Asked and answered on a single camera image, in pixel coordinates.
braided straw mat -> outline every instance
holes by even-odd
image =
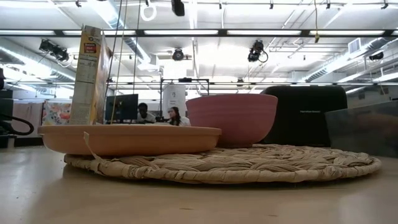
[[[103,159],[65,155],[67,164],[123,179],[162,179],[189,184],[326,181],[370,174],[379,159],[338,149],[253,145],[198,154],[130,156]]]

colorful poster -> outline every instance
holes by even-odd
[[[70,102],[62,103],[45,101],[43,106],[42,125],[69,124],[71,108],[72,104]]]

black hose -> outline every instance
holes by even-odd
[[[31,124],[29,121],[26,121],[24,119],[16,118],[16,117],[13,117],[13,116],[8,116],[8,115],[1,114],[1,113],[0,113],[0,116],[3,116],[5,118],[14,119],[16,121],[20,121],[20,122],[25,123],[25,124],[27,124],[29,126],[29,131],[25,132],[25,133],[22,133],[22,132],[14,130],[14,128],[12,128],[10,123],[0,120],[0,127],[3,127],[6,131],[9,132],[9,134],[16,134],[16,135],[20,135],[20,136],[26,136],[26,135],[32,134],[34,129],[35,129],[35,127],[33,127],[33,124]]]

woman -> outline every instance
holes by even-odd
[[[169,109],[169,124],[174,126],[191,126],[191,123],[188,118],[184,116],[180,116],[180,110],[178,107],[173,106]]]

terracotta tray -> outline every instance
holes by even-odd
[[[156,125],[64,125],[38,130],[51,150],[90,155],[83,133],[90,135],[90,148],[99,156],[154,156],[184,154],[213,149],[221,135],[217,128]]]

